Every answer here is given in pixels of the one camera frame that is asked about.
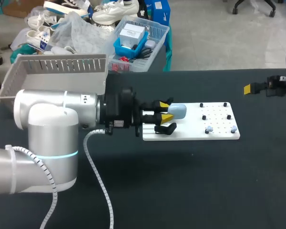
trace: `clear plastic bin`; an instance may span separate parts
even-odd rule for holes
[[[156,46],[153,50],[153,53],[149,58],[146,59],[136,59],[133,63],[119,61],[121,56],[115,54],[114,42],[118,39],[121,30],[124,28],[125,24],[133,24],[138,26],[145,27],[145,31],[148,32],[148,40],[156,42]],[[108,70],[116,72],[146,72],[149,67],[152,65],[153,60],[157,56],[159,50],[164,44],[166,35],[169,31],[169,27],[161,25],[157,22],[150,21],[143,18],[134,18],[131,16],[124,16],[120,21],[118,26],[115,28],[112,35],[109,37],[109,40],[106,45],[105,52],[108,54]]]

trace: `white pegboard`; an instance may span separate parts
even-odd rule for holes
[[[171,123],[177,123],[177,128],[172,135],[156,134],[153,124],[143,124],[144,141],[182,141],[182,140],[237,140],[240,137],[238,126],[230,103],[224,107],[222,103],[200,103],[184,104],[187,108],[184,119],[172,120],[164,126]],[[153,115],[153,112],[143,111],[143,115]],[[211,126],[213,132],[205,133],[205,129]],[[232,126],[237,127],[237,131],[231,133]]]

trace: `black tabletop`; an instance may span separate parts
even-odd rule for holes
[[[107,90],[132,86],[141,100],[228,101],[239,140],[145,142],[134,129],[89,140],[92,158],[110,195],[116,229],[286,229],[286,96],[243,95],[277,70],[109,75]],[[81,132],[82,142],[86,132]],[[0,147],[27,147],[0,105]],[[109,228],[102,190],[80,144],[78,180],[59,193],[47,224],[56,228]],[[39,228],[51,194],[0,195],[0,229]]]

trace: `chair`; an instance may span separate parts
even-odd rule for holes
[[[234,9],[233,9],[233,14],[237,14],[238,13],[238,5],[243,3],[243,1],[245,0],[238,0],[238,2],[235,4]],[[276,14],[276,6],[275,4],[271,1],[271,0],[265,0],[265,2],[268,3],[269,6],[272,7],[272,11],[269,14],[269,17],[273,18]]]

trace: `cable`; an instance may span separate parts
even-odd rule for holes
[[[104,129],[99,129],[99,130],[92,130],[92,131],[90,131],[86,135],[86,137],[84,138],[84,142],[83,142],[83,144],[84,144],[84,151],[86,153],[86,156],[87,156],[87,158],[88,158],[88,160],[90,162],[90,165],[91,165],[91,167],[92,167],[92,169],[93,169],[93,171],[94,171],[94,173],[96,175],[96,178],[98,179],[99,184],[100,184],[100,186],[101,186],[101,188],[103,190],[103,193],[105,195],[105,198],[106,198],[106,201],[107,201],[107,205],[108,205],[108,209],[109,209],[109,214],[110,214],[110,226],[109,226],[109,229],[113,229],[114,220],[113,220],[113,209],[112,209],[111,201],[110,201],[109,195],[107,193],[107,190],[106,190],[106,188],[104,186],[104,183],[103,183],[103,181],[102,181],[102,179],[100,177],[100,174],[97,171],[94,162],[92,161],[92,158],[91,158],[91,156],[89,154],[89,150],[88,150],[88,146],[87,146],[87,142],[88,142],[89,137],[92,136],[92,135],[95,135],[95,134],[102,134],[103,135],[103,134],[105,134],[105,130]]]
[[[45,218],[42,221],[42,224],[40,226],[40,229],[44,229],[49,218],[51,217],[53,211],[55,210],[56,204],[57,204],[57,200],[58,200],[58,195],[57,195],[57,188],[56,188],[56,184],[55,181],[52,177],[51,172],[48,170],[48,168],[44,165],[44,163],[42,162],[41,159],[38,159],[38,157],[33,154],[30,150],[20,147],[20,146],[13,146],[13,150],[15,151],[19,151],[22,153],[25,153],[26,155],[28,155],[44,172],[44,174],[47,176],[47,179],[49,180],[49,183],[51,184],[52,187],[52,191],[53,191],[53,198],[52,198],[52,204],[51,207],[47,213],[47,215],[45,216]]]

